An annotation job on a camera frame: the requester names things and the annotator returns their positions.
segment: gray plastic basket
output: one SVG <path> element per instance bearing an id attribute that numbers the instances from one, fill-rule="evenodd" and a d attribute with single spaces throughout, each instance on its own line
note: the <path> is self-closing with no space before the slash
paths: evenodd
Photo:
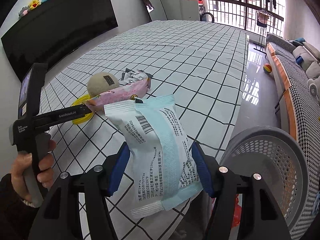
<path id="1" fill-rule="evenodd" d="M 254 127 L 233 137 L 220 165 L 234 173 L 259 173 L 277 200 L 290 231 L 299 221 L 308 189 L 308 166 L 298 143 L 274 127 Z"/>

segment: yellow plastic bowl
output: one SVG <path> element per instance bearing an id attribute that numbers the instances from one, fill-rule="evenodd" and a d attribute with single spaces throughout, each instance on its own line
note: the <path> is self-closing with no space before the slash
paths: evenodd
<path id="1" fill-rule="evenodd" d="M 82 104 L 83 102 L 85 102 L 85 101 L 87 101 L 89 99 L 90 99 L 89 95 L 83 95 L 83 96 L 79 97 L 71 106 L 80 105 L 80 104 Z M 72 122 L 74 124 L 81 124 L 83 122 L 89 121 L 93 117 L 93 115 L 94 115 L 94 113 L 86 114 L 84 117 L 75 119 Z"/>

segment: clothing stand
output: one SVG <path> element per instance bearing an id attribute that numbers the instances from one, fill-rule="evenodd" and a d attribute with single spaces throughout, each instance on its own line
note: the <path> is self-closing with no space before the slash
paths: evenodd
<path id="1" fill-rule="evenodd" d="M 260 35 L 259 35 L 259 43 L 258 43 L 258 46 L 260 46 L 260 49 L 256 49 L 256 48 L 253 48 L 253 49 L 255 49 L 255 50 L 257 50 L 257 51 L 259 51 L 259 52 L 262 52 L 262 53 L 264 53 L 264 54 L 267 55 L 267 53 L 266 53 L 265 51 L 263 51 L 263 49 L 262 49 L 263 37 L 264 37 L 264 32 L 265 32 L 265 30 L 267 30 L 267 24 L 262 23 L 262 22 L 259 21 L 259 16 L 258 16 L 258 14 L 259 14 L 260 12 L 264 13 L 265 15 L 272 16 L 271 14 L 267 13 L 266 9 L 257 11 L 257 26 L 260 27 Z"/>

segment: pink snack package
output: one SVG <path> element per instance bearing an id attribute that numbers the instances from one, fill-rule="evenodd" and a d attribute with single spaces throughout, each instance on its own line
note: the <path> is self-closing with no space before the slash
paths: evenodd
<path id="1" fill-rule="evenodd" d="M 102 110 L 104 105 L 120 102 L 124 100 L 134 100 L 135 97 L 142 98 L 150 88 L 151 80 L 149 78 L 127 84 L 122 87 L 112 89 L 101 93 L 94 98 L 89 99 L 85 104 L 95 113 Z"/>

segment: silver bolt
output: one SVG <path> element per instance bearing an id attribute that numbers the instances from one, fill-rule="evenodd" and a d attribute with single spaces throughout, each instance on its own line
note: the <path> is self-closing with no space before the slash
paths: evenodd
<path id="1" fill-rule="evenodd" d="M 102 171 L 102 169 L 103 169 L 103 167 L 102 167 L 101 165 L 97 165 L 97 166 L 95 166 L 95 167 L 93 168 L 93 170 L 94 170 L 95 172 Z"/>
<path id="2" fill-rule="evenodd" d="M 258 173 L 255 173 L 255 174 L 253 175 L 253 177 L 254 177 L 256 180 L 260 180 L 260 179 L 261 179 L 261 175 L 258 174 Z"/>
<path id="3" fill-rule="evenodd" d="M 62 179 L 65 179 L 68 176 L 69 176 L 69 174 L 67 172 L 63 172 L 60 174 L 60 178 L 62 178 Z"/>
<path id="4" fill-rule="evenodd" d="M 228 172 L 228 168 L 221 166 L 221 167 L 219 168 L 219 171 L 222 172 L 222 173 L 227 173 L 227 172 Z"/>

